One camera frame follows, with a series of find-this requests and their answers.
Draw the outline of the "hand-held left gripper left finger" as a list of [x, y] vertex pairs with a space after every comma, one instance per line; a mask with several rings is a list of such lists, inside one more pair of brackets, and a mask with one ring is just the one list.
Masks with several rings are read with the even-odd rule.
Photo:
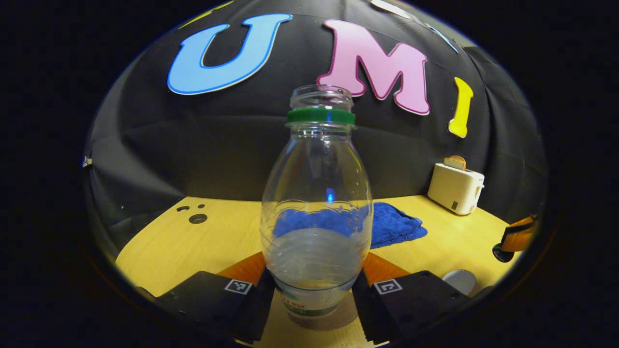
[[262, 338], [275, 287], [258, 252], [216, 274], [199, 271], [155, 300], [195, 324], [252, 344]]

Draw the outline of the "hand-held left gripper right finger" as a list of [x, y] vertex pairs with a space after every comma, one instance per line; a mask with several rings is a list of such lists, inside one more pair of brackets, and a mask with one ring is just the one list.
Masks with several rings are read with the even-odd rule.
[[469, 301], [430, 271], [410, 273], [372, 252], [352, 292], [365, 338], [374, 344], [423, 333]]

